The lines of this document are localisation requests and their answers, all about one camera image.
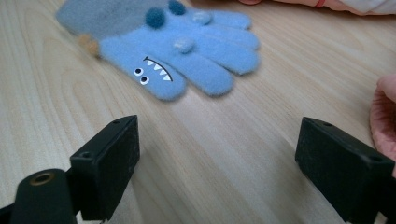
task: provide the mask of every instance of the glove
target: glove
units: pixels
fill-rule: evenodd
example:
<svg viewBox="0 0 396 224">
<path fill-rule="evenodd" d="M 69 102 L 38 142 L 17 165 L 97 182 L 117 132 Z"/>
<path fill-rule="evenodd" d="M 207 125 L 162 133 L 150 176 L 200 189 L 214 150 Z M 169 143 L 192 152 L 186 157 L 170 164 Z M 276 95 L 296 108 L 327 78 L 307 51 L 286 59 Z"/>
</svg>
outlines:
<svg viewBox="0 0 396 224">
<path fill-rule="evenodd" d="M 68 0 L 57 20 L 76 35 L 89 34 L 80 41 L 86 49 L 162 100 L 178 98 L 184 78 L 208 95 L 222 95 L 233 86 L 230 71 L 244 75 L 259 64 L 259 41 L 240 13 L 164 0 Z"/>
<path fill-rule="evenodd" d="M 384 155 L 396 161 L 396 75 L 381 77 L 377 82 L 370 125 L 375 147 Z"/>
<path fill-rule="evenodd" d="M 262 0 L 239 0 L 247 5 L 259 4 Z M 329 7 L 336 11 L 350 11 L 357 15 L 387 15 L 396 13 L 394 0 L 276 0 L 311 7 Z"/>
</svg>

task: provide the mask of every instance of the wooden table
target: wooden table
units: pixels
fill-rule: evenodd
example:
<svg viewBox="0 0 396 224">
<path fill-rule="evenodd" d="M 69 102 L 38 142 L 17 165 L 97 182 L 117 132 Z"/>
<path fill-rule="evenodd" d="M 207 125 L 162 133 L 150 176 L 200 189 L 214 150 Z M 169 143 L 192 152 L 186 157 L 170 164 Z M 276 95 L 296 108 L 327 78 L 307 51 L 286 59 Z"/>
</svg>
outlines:
<svg viewBox="0 0 396 224">
<path fill-rule="evenodd" d="M 141 160 L 110 223 L 343 223 L 294 161 L 301 119 L 373 145 L 375 83 L 396 72 L 394 16 L 196 0 L 251 16 L 262 63 L 223 97 L 190 85 L 164 103 L 77 45 L 53 16 L 63 1 L 0 2 L 0 207 L 26 176 L 68 169 L 111 120 L 137 115 Z"/>
</svg>

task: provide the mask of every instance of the googly eye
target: googly eye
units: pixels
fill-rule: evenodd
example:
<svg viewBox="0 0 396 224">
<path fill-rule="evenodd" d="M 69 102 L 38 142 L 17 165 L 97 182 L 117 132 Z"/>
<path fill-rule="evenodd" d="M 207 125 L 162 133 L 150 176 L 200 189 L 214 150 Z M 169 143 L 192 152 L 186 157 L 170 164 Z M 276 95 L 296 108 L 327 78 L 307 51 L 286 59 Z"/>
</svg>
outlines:
<svg viewBox="0 0 396 224">
<path fill-rule="evenodd" d="M 140 78 L 140 84 L 143 86 L 149 83 L 149 78 L 148 77 L 142 77 Z"/>
<path fill-rule="evenodd" d="M 137 76 L 137 77 L 142 76 L 143 73 L 145 73 L 145 71 L 143 70 L 143 68 L 136 68 L 136 69 L 134 70 L 134 75 Z"/>
</svg>

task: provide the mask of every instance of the black plastic bracket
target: black plastic bracket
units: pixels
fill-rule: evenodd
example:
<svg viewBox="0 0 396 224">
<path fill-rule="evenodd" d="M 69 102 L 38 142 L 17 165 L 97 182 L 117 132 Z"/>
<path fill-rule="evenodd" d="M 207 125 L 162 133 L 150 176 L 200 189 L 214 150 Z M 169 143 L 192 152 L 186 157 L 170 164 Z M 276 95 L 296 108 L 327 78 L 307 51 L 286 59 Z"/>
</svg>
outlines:
<svg viewBox="0 0 396 224">
<path fill-rule="evenodd" d="M 15 203 L 0 209 L 0 223 L 75 224 L 110 220 L 140 158 L 137 116 L 116 119 L 70 157 L 65 172 L 49 169 L 19 184 Z"/>
<path fill-rule="evenodd" d="M 396 220 L 395 162 L 348 133 L 303 118 L 295 160 L 344 221 Z"/>
</svg>

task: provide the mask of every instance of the dark blue pom-pom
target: dark blue pom-pom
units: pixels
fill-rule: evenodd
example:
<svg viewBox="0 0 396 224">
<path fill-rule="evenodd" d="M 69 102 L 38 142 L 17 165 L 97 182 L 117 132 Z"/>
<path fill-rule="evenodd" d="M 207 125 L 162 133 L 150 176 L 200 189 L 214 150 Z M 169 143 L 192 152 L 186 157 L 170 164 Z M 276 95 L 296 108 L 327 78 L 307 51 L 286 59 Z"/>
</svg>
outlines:
<svg viewBox="0 0 396 224">
<path fill-rule="evenodd" d="M 159 29 L 165 24 L 165 13 L 161 8 L 152 7 L 146 13 L 146 24 L 154 29 Z"/>
<path fill-rule="evenodd" d="M 184 13 L 186 13 L 186 7 L 176 0 L 169 1 L 169 10 L 177 16 L 184 15 Z"/>
</svg>

